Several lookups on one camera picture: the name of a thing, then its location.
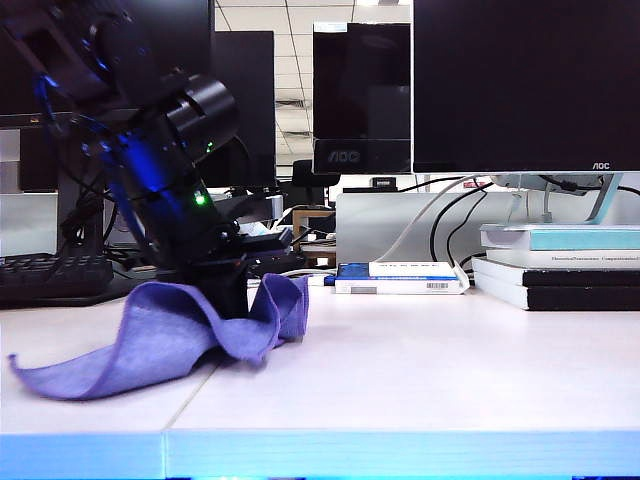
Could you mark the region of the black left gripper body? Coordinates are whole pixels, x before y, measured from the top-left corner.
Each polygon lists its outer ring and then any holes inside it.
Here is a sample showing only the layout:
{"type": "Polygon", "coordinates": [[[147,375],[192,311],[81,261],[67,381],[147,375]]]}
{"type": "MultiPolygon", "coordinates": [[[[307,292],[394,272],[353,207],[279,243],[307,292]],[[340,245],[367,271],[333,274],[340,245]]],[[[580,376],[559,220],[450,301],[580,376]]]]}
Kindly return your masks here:
{"type": "Polygon", "coordinates": [[[246,268],[240,237],[217,215],[151,215],[149,235],[160,282],[198,285],[230,280],[246,268]]]}

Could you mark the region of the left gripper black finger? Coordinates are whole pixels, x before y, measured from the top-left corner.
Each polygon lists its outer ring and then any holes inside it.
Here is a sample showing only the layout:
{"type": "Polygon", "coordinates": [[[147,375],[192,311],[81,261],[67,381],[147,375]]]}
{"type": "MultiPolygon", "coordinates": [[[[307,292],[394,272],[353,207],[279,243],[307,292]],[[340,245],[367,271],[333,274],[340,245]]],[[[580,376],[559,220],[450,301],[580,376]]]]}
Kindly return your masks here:
{"type": "Polygon", "coordinates": [[[241,318],[248,314],[248,297],[247,297],[247,271],[246,263],[239,263],[235,268],[233,280],[233,317],[241,318]]]}
{"type": "Polygon", "coordinates": [[[219,272],[205,272],[199,279],[199,289],[223,319],[235,313],[230,276],[219,272]]]}

